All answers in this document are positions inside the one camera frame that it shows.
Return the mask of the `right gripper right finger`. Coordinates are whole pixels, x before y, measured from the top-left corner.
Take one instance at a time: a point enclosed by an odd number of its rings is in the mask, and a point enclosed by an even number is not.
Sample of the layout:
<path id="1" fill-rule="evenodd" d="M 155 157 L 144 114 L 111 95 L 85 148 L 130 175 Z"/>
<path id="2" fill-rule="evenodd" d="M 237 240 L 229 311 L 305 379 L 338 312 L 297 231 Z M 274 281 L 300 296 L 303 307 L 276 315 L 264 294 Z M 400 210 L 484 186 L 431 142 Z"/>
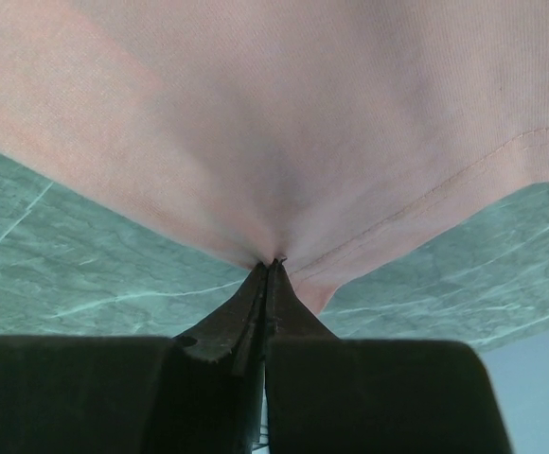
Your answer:
<path id="1" fill-rule="evenodd" d="M 340 339 L 278 261 L 265 309 L 273 453 L 511 451 L 487 369 L 467 344 Z"/>

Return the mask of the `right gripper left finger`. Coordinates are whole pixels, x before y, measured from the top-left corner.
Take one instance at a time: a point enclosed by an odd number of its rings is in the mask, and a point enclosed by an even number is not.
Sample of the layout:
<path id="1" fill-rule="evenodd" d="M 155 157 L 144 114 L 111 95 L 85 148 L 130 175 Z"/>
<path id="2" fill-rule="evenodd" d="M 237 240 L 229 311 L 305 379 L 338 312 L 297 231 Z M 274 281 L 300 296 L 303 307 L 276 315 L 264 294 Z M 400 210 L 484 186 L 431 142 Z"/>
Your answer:
<path id="1" fill-rule="evenodd" d="M 248 453 L 267 268 L 175 337 L 0 336 L 0 453 Z"/>

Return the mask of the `pink t shirt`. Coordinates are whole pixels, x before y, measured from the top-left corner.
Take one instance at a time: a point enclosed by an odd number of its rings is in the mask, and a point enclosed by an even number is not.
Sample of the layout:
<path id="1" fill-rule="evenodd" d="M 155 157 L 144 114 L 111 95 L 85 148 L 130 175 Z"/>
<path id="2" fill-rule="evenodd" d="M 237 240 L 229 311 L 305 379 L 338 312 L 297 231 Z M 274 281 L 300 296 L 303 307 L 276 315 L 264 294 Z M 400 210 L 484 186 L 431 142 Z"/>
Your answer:
<path id="1" fill-rule="evenodd" d="M 549 1 L 0 1 L 0 153 L 319 312 L 549 182 Z"/>

